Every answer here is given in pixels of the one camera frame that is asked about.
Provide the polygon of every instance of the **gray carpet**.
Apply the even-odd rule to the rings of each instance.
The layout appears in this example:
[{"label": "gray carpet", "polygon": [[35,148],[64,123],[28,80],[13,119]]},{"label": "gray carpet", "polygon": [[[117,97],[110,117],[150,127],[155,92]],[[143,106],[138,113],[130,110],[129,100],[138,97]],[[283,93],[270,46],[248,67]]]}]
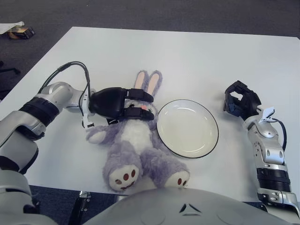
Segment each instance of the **gray carpet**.
[{"label": "gray carpet", "polygon": [[[0,36],[3,68],[0,99],[72,27],[241,33],[300,37],[300,0],[0,0],[0,23],[24,21],[36,35],[29,40]],[[31,187],[42,214],[67,224],[78,192]],[[83,221],[113,203],[96,194]]]}]

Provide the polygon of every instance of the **stuffed bunny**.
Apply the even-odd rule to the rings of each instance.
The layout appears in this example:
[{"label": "stuffed bunny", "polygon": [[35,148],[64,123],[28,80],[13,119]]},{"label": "stuffed bunny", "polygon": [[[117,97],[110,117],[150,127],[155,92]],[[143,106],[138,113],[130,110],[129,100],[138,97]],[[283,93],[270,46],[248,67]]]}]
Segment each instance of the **stuffed bunny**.
[{"label": "stuffed bunny", "polygon": [[[146,71],[141,71],[134,88],[143,89],[154,97],[162,80],[159,71],[154,71],[150,77]],[[158,188],[184,187],[189,172],[160,140],[156,129],[157,109],[151,103],[135,100],[126,100],[124,107],[141,107],[155,117],[151,121],[124,120],[89,131],[87,140],[90,143],[110,145],[103,168],[104,180],[115,191],[131,187],[142,175],[148,175]]]}]

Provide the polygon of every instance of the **purple fur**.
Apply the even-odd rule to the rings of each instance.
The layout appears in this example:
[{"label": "purple fur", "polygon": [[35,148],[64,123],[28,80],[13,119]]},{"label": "purple fur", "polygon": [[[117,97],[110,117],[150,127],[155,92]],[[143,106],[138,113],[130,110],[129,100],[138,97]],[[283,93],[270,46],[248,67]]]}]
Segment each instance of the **purple fur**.
[{"label": "purple fur", "polygon": [[[151,77],[157,73],[159,75],[158,82],[154,88],[152,96],[157,94],[159,87],[161,86],[163,77],[159,71],[154,71],[149,78],[146,71],[145,77],[142,83],[142,89],[147,91],[148,84]],[[146,105],[147,108],[155,109],[154,120],[144,121],[147,123],[151,130],[151,142],[153,148],[143,147],[143,152],[138,155],[134,149],[134,146],[128,142],[122,140],[122,134],[124,133],[127,120],[123,120],[117,124],[112,124],[109,126],[98,126],[89,131],[87,135],[87,140],[89,140],[94,134],[98,132],[105,131],[106,135],[103,141],[99,141],[101,144],[111,144],[108,153],[107,161],[103,168],[103,177],[106,183],[109,183],[109,176],[116,169],[123,167],[124,165],[135,165],[139,169],[139,177],[142,175],[148,175],[154,182],[154,184],[161,188],[165,185],[167,179],[176,172],[187,171],[185,164],[180,162],[163,144],[157,133],[157,118],[158,110],[152,103],[139,101],[139,104]]]},{"label": "purple fur", "polygon": [[107,153],[107,161],[103,168],[103,178],[109,181],[109,175],[124,165],[135,165],[139,169],[139,177],[143,174],[141,160],[134,147],[126,141],[115,143]]},{"label": "purple fur", "polygon": [[155,148],[145,149],[140,158],[144,175],[148,175],[158,188],[164,187],[172,174],[188,171],[187,166],[174,156],[166,155]]},{"label": "purple fur", "polygon": [[111,124],[109,126],[97,126],[92,128],[88,135],[86,136],[86,140],[89,140],[90,137],[92,137],[94,134],[105,131],[106,135],[104,140],[101,142],[101,144],[113,144],[115,141],[116,135],[119,133],[121,127],[123,126],[123,123],[116,123],[116,124]]}]

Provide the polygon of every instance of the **white table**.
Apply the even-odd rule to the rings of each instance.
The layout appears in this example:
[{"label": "white table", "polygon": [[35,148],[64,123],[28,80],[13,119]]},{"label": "white table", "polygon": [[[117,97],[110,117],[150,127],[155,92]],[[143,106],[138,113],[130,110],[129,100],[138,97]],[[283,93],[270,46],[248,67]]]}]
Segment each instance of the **white table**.
[{"label": "white table", "polygon": [[[132,87],[136,73],[158,69],[164,76],[155,104],[178,98],[207,107],[219,126],[216,148],[201,159],[181,159],[191,171],[189,188],[257,201],[255,165],[241,119],[223,112],[224,91],[236,80],[254,90],[274,117],[285,123],[285,151],[292,190],[300,198],[300,42],[295,37],[212,34],[73,27],[0,103],[0,119],[19,109],[60,65],[78,60],[90,72],[91,86]],[[54,81],[85,86],[84,73],[70,67]],[[96,124],[105,124],[99,116]],[[113,193],[102,179],[107,149],[85,141],[80,114],[63,111],[37,142],[39,156],[26,177],[31,185]],[[145,179],[125,192],[152,188]]]}]

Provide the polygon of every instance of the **wire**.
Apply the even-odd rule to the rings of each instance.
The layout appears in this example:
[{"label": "wire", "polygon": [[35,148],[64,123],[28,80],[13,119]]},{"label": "wire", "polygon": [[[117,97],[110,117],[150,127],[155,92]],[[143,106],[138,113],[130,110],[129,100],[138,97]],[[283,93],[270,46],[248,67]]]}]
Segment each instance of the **wire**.
[{"label": "wire", "polygon": [[272,118],[272,120],[275,120],[275,122],[278,122],[282,128],[282,132],[283,132],[283,144],[282,144],[282,149],[283,151],[285,151],[286,148],[286,141],[287,141],[287,135],[286,135],[286,129],[285,129],[285,125],[283,124],[283,122],[281,122],[280,120],[277,120],[275,118]]},{"label": "wire", "polygon": [[89,92],[89,98],[90,98],[90,75],[89,75],[89,71],[87,69],[87,67],[79,61],[72,61],[72,62],[68,62],[64,65],[62,65],[61,67],[59,67],[57,70],[55,70],[48,78],[47,80],[43,83],[42,87],[40,88],[40,90],[38,91],[38,93],[41,93],[42,90],[50,83],[50,81],[61,71],[64,71],[65,69],[69,68],[72,65],[78,65],[80,66],[85,73],[85,79],[86,79],[86,83],[87,83],[87,88],[88,88],[88,92]]},{"label": "wire", "polygon": [[83,90],[83,92],[82,92],[82,94],[81,94],[81,96],[79,97],[79,100],[78,100],[78,105],[79,105],[79,109],[80,109],[80,112],[81,112],[81,115],[82,115],[82,116],[83,116],[83,109],[82,109],[82,107],[81,107],[81,105],[80,105],[80,100],[82,99],[82,97],[83,97],[83,95],[84,95],[84,93],[85,93],[87,87],[88,87],[88,84],[86,84],[86,86],[85,86],[85,88],[84,88],[84,90]]}]

